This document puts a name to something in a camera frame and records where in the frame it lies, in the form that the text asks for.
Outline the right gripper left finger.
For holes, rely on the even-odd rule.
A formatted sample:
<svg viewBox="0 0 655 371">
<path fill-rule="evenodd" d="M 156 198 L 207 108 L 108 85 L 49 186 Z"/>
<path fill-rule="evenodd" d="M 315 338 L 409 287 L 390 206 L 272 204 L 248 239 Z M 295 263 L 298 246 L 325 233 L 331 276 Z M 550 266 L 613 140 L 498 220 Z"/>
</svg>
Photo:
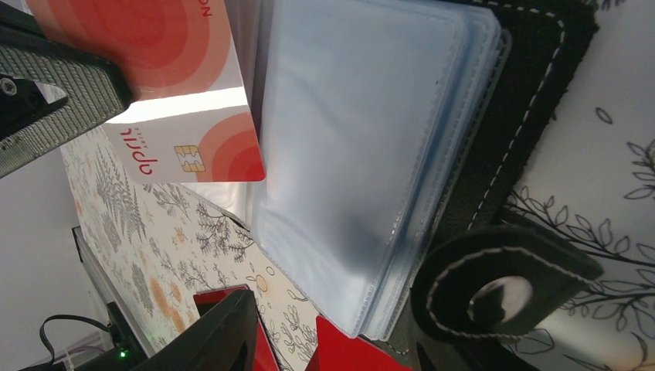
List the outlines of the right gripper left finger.
<svg viewBox="0 0 655 371">
<path fill-rule="evenodd" d="M 252 370 L 258 312 L 253 292 L 237 290 L 134 370 Z"/>
</svg>

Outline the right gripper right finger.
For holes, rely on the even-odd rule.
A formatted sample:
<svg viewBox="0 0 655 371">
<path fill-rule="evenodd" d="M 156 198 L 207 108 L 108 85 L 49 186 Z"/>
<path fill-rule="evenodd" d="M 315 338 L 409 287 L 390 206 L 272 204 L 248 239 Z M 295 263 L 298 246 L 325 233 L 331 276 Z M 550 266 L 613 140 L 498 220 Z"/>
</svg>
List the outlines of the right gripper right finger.
<svg viewBox="0 0 655 371">
<path fill-rule="evenodd" d="M 446 342 L 421 333 L 409 344 L 413 370 L 538 371 L 495 341 L 455 339 Z"/>
</svg>

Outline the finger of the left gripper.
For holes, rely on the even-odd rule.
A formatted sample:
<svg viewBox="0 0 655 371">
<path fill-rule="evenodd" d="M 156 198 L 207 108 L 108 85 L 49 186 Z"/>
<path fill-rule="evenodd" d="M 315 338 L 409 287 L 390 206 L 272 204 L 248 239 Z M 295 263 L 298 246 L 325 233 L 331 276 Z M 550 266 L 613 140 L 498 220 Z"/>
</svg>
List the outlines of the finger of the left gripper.
<svg viewBox="0 0 655 371">
<path fill-rule="evenodd" d="M 125 112 L 134 94 L 103 57 L 46 38 L 33 16 L 1 12 L 1 175 Z"/>
</svg>

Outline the white card red circles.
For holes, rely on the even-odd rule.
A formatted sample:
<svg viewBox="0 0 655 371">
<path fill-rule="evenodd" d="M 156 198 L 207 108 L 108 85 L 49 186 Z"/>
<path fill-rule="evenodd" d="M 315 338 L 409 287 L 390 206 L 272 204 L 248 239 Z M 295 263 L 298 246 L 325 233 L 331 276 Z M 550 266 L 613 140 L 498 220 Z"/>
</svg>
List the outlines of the white card red circles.
<svg viewBox="0 0 655 371">
<path fill-rule="evenodd" d="M 30 1 L 54 41 L 108 58 L 134 103 L 103 125 L 140 183 L 265 178 L 252 92 L 256 1 Z"/>
</svg>

